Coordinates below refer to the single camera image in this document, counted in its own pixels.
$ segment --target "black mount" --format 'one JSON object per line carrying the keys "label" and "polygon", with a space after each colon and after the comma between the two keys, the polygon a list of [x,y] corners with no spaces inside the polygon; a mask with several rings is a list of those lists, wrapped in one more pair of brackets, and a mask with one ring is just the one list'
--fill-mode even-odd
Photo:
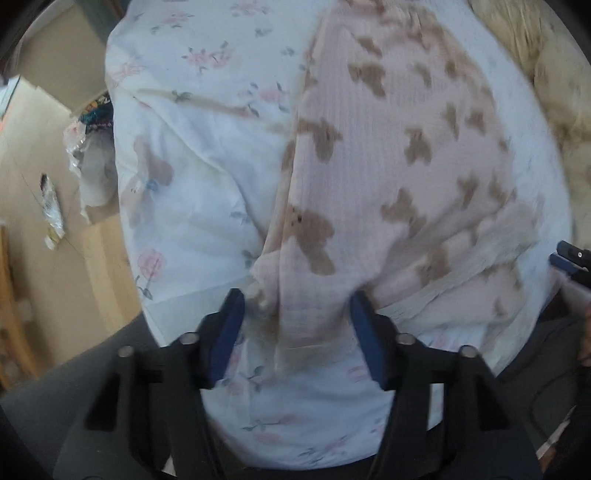
{"label": "black mount", "polygon": [[[151,416],[162,414],[180,480],[225,479],[200,394],[221,380],[244,317],[245,302],[231,290],[218,313],[197,332],[147,353],[119,350],[111,373],[81,410],[62,448],[56,480],[173,478],[153,467],[156,435]],[[477,350],[431,349],[375,313],[363,293],[350,316],[371,377],[396,390],[384,438],[369,480],[539,480],[535,452]],[[431,384],[444,384],[441,427],[428,432]],[[151,389],[164,391],[154,413]],[[257,478],[288,472],[256,471]],[[333,469],[325,469],[330,476]],[[306,472],[300,472],[307,478]]]}

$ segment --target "metal bolt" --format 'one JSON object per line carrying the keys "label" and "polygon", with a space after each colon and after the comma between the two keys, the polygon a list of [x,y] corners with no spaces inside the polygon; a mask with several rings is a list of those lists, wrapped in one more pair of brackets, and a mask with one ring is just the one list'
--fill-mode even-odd
{"label": "metal bolt", "polygon": [[460,355],[466,358],[476,358],[478,356],[478,350],[472,345],[464,345],[460,348]]}
{"label": "metal bolt", "polygon": [[195,332],[184,333],[178,339],[183,345],[192,345],[197,343],[197,340],[199,340],[199,335]]}
{"label": "metal bolt", "polygon": [[134,348],[130,345],[125,345],[122,346],[119,349],[119,352],[117,352],[117,354],[121,357],[121,358],[126,358],[128,356],[132,356],[134,354]]}
{"label": "metal bolt", "polygon": [[399,333],[396,337],[396,341],[400,345],[412,345],[417,341],[417,339],[410,333]]}

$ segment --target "floral print fabric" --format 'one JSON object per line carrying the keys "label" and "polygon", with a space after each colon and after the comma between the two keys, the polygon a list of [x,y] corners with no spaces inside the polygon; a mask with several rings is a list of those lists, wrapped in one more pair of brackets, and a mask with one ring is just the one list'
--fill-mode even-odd
{"label": "floral print fabric", "polygon": [[[420,337],[451,350],[498,338],[504,349],[494,350],[490,362],[502,366],[527,338],[545,300],[547,280],[539,266],[568,234],[568,197],[563,202],[561,191],[553,190],[560,165],[553,170],[558,157],[550,134],[544,136],[535,98],[494,38],[462,0],[413,3],[435,9],[489,78],[504,122],[513,122],[507,143],[521,169],[520,197],[534,203],[544,192],[541,218],[563,221],[543,224],[545,244],[526,264],[522,282],[534,290],[528,293],[529,323],[436,329]],[[298,98],[304,85],[314,85],[306,75],[310,45],[320,14],[333,4],[132,0],[112,33],[106,81],[115,108],[119,193],[129,197],[122,226],[138,294],[160,345],[194,330],[231,287],[244,290],[251,283],[249,269],[262,251],[284,152],[297,127]],[[371,85],[367,71],[352,70],[360,87]],[[420,66],[414,74],[424,84]],[[531,112],[526,123],[523,111]],[[420,145],[418,135],[415,140]],[[425,161],[419,149],[415,166]],[[465,180],[469,191],[469,176]],[[441,392],[433,398],[431,425],[440,418]],[[204,392],[212,426],[245,463],[293,469],[373,455],[391,401],[392,394],[369,378],[358,349],[291,375],[275,370],[272,343],[246,326],[224,380]]]}

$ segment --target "dark gray fabric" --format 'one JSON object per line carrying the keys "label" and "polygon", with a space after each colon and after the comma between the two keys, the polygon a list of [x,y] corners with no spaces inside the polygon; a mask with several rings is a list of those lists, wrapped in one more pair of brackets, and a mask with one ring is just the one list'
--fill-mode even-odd
{"label": "dark gray fabric", "polygon": [[23,443],[49,473],[81,403],[97,389],[105,369],[124,345],[138,351],[157,347],[143,315],[104,343],[0,400]]}
{"label": "dark gray fabric", "polygon": [[[575,404],[582,333],[583,320],[574,317],[539,323],[517,358],[498,377],[536,449]],[[545,432],[544,438],[534,422]]]}

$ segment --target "crumpled plastic wrap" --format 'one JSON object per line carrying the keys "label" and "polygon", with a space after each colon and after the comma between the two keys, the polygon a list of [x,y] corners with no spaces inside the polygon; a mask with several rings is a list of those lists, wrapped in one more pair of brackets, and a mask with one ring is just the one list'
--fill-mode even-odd
{"label": "crumpled plastic wrap", "polygon": [[55,250],[57,244],[66,235],[64,219],[61,216],[60,204],[57,201],[56,188],[46,174],[41,175],[40,187],[43,197],[43,216],[48,224],[45,244],[50,250]]}

